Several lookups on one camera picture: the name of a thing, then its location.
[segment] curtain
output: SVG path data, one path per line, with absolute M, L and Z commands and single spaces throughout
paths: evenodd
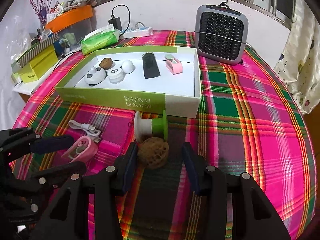
M 320 102 L 320 25 L 304 0 L 296 0 L 289 38 L 274 71 L 302 114 Z

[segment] striped box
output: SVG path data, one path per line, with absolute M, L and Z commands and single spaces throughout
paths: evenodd
M 45 50 L 47 47 L 58 41 L 59 37 L 57 34 L 52 35 L 34 48 L 27 50 L 16 62 L 11 64 L 12 72 L 16 73 L 22 69 L 30 60 L 37 56 L 40 52 Z

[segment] silver screw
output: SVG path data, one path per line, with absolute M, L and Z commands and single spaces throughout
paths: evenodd
M 113 172 L 113 171 L 115 171 L 116 170 L 116 168 L 114 167 L 114 166 L 108 166 L 107 168 L 106 168 L 106 171 L 107 172 Z
M 36 213 L 38 211 L 38 206 L 36 204 L 31 205 L 31 210 L 33 213 Z
M 74 173 L 74 174 L 71 175 L 71 179 L 72 180 L 77 180 L 79 178 L 80 178 L 80 175 L 78 173 Z
M 41 178 L 39 179 L 39 183 L 40 183 L 41 185 L 43 185 L 43 184 L 45 183 L 45 178 L 44 178 L 44 177 L 41 177 Z
M 244 178 L 244 179 L 250 179 L 251 176 L 250 176 L 249 173 L 244 172 L 244 173 L 242 173 L 242 178 Z
M 207 166 L 207 171 L 215 171 L 215 170 L 216 170 L 215 166 L 211 166 L 211 165 Z

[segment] orange lid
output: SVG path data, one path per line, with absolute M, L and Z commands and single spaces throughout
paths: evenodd
M 82 6 L 61 14 L 59 17 L 49 22 L 45 26 L 45 29 L 50 29 L 53 33 L 56 33 L 92 16 L 93 11 L 91 5 Z

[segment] wooden floor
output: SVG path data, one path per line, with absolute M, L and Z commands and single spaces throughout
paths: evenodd
M 318 173 L 318 198 L 316 206 L 320 208 L 320 104 L 315 107 L 311 114 L 304 116 L 304 121 L 308 127 L 313 149 L 316 154 L 317 173 Z

